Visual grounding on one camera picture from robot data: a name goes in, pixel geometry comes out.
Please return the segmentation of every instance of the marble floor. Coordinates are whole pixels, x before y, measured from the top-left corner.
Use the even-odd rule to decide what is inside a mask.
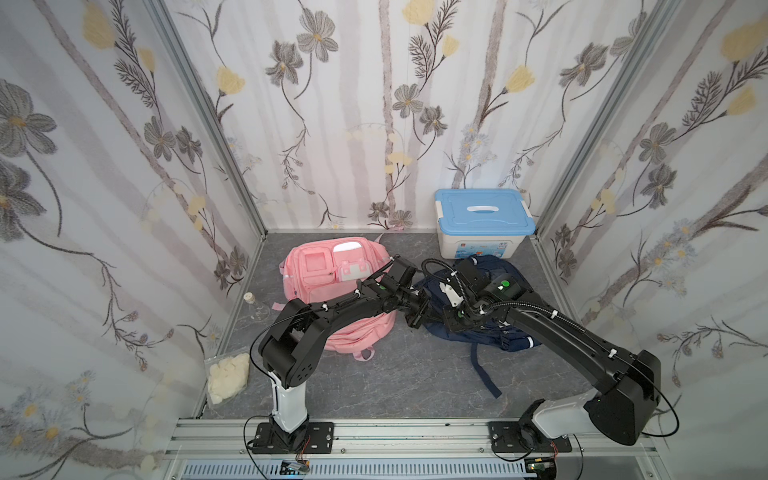
[[[227,352],[248,347],[253,336],[272,323],[274,302],[286,301],[278,264],[301,243],[354,233],[270,233],[249,291],[256,303],[243,303]],[[362,235],[370,240],[375,233]],[[390,254],[416,265],[439,258],[435,233],[388,233],[380,240]],[[531,242],[518,247],[511,262],[550,304],[554,297]],[[376,355],[357,362],[351,355],[325,351],[306,389],[306,404],[315,419],[442,418],[518,416],[536,399],[560,399],[584,392],[587,381],[545,346],[516,353],[490,346],[478,348],[478,359],[503,392],[494,399],[469,362],[468,343],[439,339],[426,329],[406,325],[402,314],[392,332],[375,344]],[[245,419],[268,415],[272,396],[267,379],[250,369],[247,388],[218,406],[207,406],[204,419]]]

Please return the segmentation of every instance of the pink backpack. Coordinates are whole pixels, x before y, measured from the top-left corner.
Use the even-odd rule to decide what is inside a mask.
[[[329,300],[357,288],[364,280],[389,261],[383,245],[362,237],[336,238],[300,245],[290,251],[280,264],[286,298],[303,302]],[[358,320],[331,335],[326,350],[352,353],[356,360],[367,362],[376,352],[373,344],[395,325],[397,312],[382,313]],[[369,350],[366,358],[363,350]]]

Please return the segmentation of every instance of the blue plastic box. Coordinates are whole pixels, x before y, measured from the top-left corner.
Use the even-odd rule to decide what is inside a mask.
[[[512,189],[442,189],[435,193],[443,258],[509,258],[536,230],[522,195]]]

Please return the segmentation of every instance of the blue lid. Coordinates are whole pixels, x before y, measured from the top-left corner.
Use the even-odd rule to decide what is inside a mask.
[[[531,235],[536,224],[517,190],[442,189],[435,193],[440,230],[447,235]]]

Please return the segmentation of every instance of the wall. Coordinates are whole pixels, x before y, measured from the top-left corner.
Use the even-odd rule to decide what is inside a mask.
[[[584,324],[661,359],[677,480],[768,465],[767,75],[764,3],[683,2],[544,235]]]
[[[434,229],[449,187],[539,213],[653,8],[166,3],[267,226],[354,230]]]
[[[140,2],[3,2],[0,44],[2,474],[157,478],[257,238]]]

